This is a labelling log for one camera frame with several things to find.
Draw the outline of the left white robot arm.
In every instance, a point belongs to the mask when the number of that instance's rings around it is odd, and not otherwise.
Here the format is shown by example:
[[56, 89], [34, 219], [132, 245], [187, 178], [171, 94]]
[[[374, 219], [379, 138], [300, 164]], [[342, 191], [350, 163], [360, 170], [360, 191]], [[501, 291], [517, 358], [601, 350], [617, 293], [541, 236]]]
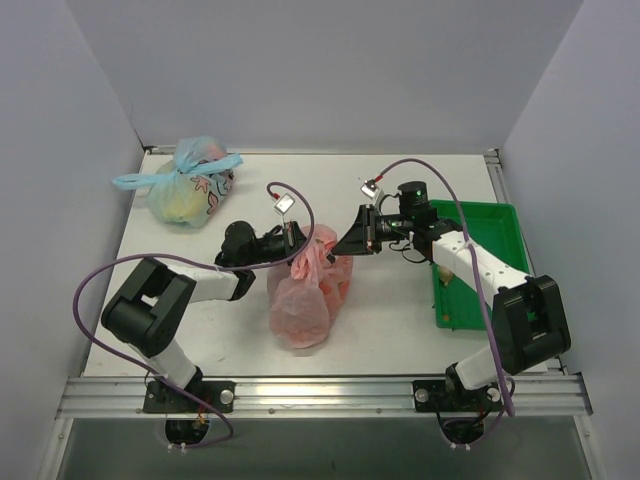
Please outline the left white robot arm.
[[193, 410], [202, 399], [202, 372], [175, 339], [188, 305], [243, 298], [255, 281], [256, 268], [291, 263], [311, 237], [296, 221], [262, 236], [248, 222], [236, 221], [226, 228], [210, 269], [175, 270], [144, 258], [107, 303], [101, 324], [136, 351], [152, 375], [170, 382], [166, 398], [176, 409]]

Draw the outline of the pink plastic bag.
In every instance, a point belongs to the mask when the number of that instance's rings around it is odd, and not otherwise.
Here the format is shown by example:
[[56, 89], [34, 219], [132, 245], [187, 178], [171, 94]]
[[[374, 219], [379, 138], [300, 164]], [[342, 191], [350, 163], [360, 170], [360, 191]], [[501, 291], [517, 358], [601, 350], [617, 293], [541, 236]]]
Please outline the pink plastic bag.
[[317, 224], [310, 245], [291, 265], [268, 270], [269, 328], [293, 349], [310, 348], [325, 341], [346, 301], [353, 258], [330, 259], [336, 244], [336, 232]]

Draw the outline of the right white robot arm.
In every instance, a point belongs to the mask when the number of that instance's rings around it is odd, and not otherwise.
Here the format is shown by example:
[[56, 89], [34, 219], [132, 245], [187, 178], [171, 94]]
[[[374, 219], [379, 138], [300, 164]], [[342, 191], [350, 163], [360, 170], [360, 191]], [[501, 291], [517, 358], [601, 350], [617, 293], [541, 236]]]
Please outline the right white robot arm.
[[381, 212], [383, 194], [375, 181], [365, 182], [361, 191], [368, 201], [333, 254], [373, 255], [384, 243], [407, 241], [428, 262], [472, 288], [487, 315], [488, 345], [448, 368], [443, 395], [450, 406], [465, 409], [480, 388], [570, 349], [561, 292], [551, 277], [532, 277], [487, 251], [471, 238], [464, 219], [438, 214], [422, 181], [399, 186], [396, 214]]

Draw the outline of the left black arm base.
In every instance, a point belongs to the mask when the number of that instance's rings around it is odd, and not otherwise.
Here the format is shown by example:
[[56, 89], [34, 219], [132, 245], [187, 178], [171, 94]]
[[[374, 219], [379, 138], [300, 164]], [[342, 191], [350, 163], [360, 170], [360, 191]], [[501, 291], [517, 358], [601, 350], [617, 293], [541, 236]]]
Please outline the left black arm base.
[[233, 411], [236, 383], [231, 380], [207, 380], [195, 378], [184, 388], [187, 394], [177, 391], [160, 380], [150, 381], [142, 411], [149, 414], [204, 413], [203, 402], [221, 413]]

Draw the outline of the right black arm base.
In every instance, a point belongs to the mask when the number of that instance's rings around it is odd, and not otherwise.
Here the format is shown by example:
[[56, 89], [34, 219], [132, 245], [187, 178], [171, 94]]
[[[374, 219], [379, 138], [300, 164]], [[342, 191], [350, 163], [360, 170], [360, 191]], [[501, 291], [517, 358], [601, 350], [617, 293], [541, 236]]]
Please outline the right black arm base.
[[412, 381], [414, 409], [420, 413], [483, 414], [498, 412], [503, 404], [496, 384], [477, 390], [454, 387], [446, 377]]

